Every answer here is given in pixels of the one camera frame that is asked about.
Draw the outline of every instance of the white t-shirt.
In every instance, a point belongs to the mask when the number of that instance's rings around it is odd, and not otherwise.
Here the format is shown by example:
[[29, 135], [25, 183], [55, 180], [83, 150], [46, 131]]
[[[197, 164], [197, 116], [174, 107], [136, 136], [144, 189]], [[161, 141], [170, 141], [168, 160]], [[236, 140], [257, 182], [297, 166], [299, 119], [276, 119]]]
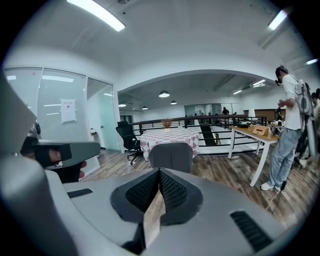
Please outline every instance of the white t-shirt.
[[[286, 99], [296, 100], [295, 87], [298, 84], [297, 80], [291, 75], [287, 74], [282, 79], [283, 88], [286, 93]], [[297, 103], [293, 107], [286, 107], [285, 109], [285, 123], [284, 127], [291, 130], [302, 129], [302, 115], [299, 111]]]

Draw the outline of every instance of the jeans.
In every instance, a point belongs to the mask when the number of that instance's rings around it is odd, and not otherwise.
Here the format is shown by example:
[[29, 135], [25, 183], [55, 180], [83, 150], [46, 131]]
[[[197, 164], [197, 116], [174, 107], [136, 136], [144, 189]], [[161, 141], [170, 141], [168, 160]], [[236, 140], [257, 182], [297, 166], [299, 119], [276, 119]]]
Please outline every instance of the jeans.
[[270, 170], [267, 183], [271, 186], [281, 186], [287, 179], [295, 158], [295, 149], [302, 132], [300, 129], [284, 128], [279, 142], [271, 155]]

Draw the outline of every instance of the table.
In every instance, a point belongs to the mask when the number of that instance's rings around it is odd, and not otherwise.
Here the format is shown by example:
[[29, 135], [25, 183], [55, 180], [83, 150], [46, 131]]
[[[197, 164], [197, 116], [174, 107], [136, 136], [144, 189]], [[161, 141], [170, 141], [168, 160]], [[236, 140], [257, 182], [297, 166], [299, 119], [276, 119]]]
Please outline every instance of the table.
[[254, 174], [252, 181], [250, 183], [250, 186], [253, 187], [256, 184], [256, 182], [259, 178], [259, 175], [260, 175], [260, 173], [264, 167], [264, 164], [266, 162], [266, 158], [268, 155], [270, 144], [277, 143], [278, 140], [280, 139], [280, 137], [274, 136], [274, 135], [272, 135], [271, 137], [268, 137], [268, 135], [258, 135], [258, 134], [254, 134], [252, 131], [249, 131], [249, 128], [240, 128], [237, 126], [233, 126], [232, 132], [231, 132], [230, 150], [229, 150], [229, 155], [228, 155], [229, 159], [231, 158], [232, 151], [234, 149], [236, 132], [243, 134], [245, 136], [249, 136], [249, 137], [257, 140], [258, 145], [257, 145], [256, 151], [255, 151], [256, 155], [258, 155], [258, 153], [259, 153], [259, 147], [260, 147], [261, 142], [264, 143], [264, 148], [263, 148], [263, 152], [262, 152], [262, 156], [261, 156], [258, 168], [256, 169], [255, 174]]
[[194, 158], [199, 154], [200, 134], [192, 129], [171, 129], [170, 132], [163, 129], [149, 131], [141, 135], [140, 143], [143, 149], [143, 157], [146, 161], [149, 159], [151, 149], [157, 144], [184, 142], [192, 148]]

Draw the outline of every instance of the checkered tablecloth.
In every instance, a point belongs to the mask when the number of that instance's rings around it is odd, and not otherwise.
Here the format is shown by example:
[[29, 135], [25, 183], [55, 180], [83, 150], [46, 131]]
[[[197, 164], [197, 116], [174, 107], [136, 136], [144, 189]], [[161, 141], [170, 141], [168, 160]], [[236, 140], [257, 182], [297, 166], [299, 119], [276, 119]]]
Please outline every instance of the checkered tablecloth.
[[163, 130], [154, 130], [144, 133], [140, 137], [143, 157], [149, 160], [151, 149], [157, 144], [186, 142], [192, 148], [193, 158], [199, 154], [200, 134], [192, 129], [171, 129], [170, 132]]

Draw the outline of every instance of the black mesh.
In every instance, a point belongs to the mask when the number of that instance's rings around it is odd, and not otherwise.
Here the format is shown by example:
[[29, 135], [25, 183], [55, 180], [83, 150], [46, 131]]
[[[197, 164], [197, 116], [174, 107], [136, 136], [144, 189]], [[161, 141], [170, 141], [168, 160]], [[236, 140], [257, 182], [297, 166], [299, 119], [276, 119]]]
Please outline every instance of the black mesh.
[[157, 177], [158, 172], [155, 172], [125, 193], [126, 199], [143, 213], [147, 211], [158, 191]]
[[230, 216], [255, 252], [272, 243], [270, 237], [245, 211], [235, 211]]
[[93, 191], [90, 188], [84, 188], [84, 189], [68, 192], [67, 194], [68, 194], [69, 198], [77, 198], [77, 197], [81, 197], [81, 196], [90, 194], [92, 192]]
[[162, 171], [160, 171], [160, 192], [163, 196], [166, 212], [182, 205], [188, 195], [184, 186]]

